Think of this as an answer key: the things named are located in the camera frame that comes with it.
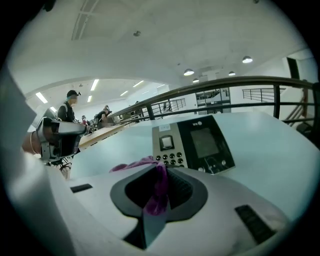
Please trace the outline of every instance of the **wooden desk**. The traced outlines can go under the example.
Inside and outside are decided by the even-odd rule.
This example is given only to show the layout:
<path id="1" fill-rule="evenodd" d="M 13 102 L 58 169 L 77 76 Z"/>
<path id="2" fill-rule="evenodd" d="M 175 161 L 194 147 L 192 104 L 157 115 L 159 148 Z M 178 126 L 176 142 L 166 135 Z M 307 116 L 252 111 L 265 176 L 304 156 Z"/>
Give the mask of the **wooden desk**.
<path id="1" fill-rule="evenodd" d="M 94 133 L 85 135 L 81 138 L 79 142 L 79 148 L 80 150 L 85 150 L 86 148 L 96 144 L 99 141 L 102 141 L 111 135 L 114 135 L 123 129 L 126 128 L 126 124 L 120 124 L 120 125 L 115 125 L 115 126 L 108 126 L 108 127 L 103 127 L 99 130 L 96 130 Z"/>

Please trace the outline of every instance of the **ceiling light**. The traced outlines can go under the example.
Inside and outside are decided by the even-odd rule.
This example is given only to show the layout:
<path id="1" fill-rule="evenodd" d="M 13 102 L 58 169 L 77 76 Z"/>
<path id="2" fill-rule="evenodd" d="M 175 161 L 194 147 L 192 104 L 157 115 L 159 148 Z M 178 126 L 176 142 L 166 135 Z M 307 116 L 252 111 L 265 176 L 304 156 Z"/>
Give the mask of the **ceiling light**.
<path id="1" fill-rule="evenodd" d="M 250 63 L 252 61 L 253 61 L 253 59 L 251 57 L 249 57 L 249 56 L 244 56 L 243 59 L 242 59 L 243 63 Z"/>
<path id="2" fill-rule="evenodd" d="M 185 76 L 190 76 L 190 75 L 193 75 L 195 72 L 192 70 L 192 69 L 190 69 L 190 68 L 187 68 L 185 71 L 184 71 L 184 75 Z"/>
<path id="3" fill-rule="evenodd" d="M 124 93 L 121 93 L 120 96 L 125 95 L 128 91 L 126 90 Z"/>
<path id="4" fill-rule="evenodd" d="M 54 112 L 54 113 L 56 113 L 57 112 L 57 110 L 52 106 L 52 107 L 50 107 L 50 109 Z"/>
<path id="5" fill-rule="evenodd" d="M 41 92 L 37 92 L 35 94 L 43 103 L 47 103 L 48 101 L 46 100 L 46 98 L 41 94 Z"/>
<path id="6" fill-rule="evenodd" d="M 140 82 L 138 82 L 138 83 L 136 83 L 134 86 L 132 86 L 132 87 L 136 87 L 136 86 L 138 86 L 138 85 L 140 85 L 141 83 L 143 83 L 144 82 L 144 80 L 141 80 Z"/>
<path id="7" fill-rule="evenodd" d="M 92 86 L 91 86 L 91 91 L 94 91 L 94 90 L 95 90 L 98 82 L 99 82 L 99 79 L 95 79 L 95 80 L 93 81 L 93 84 L 92 84 Z"/>

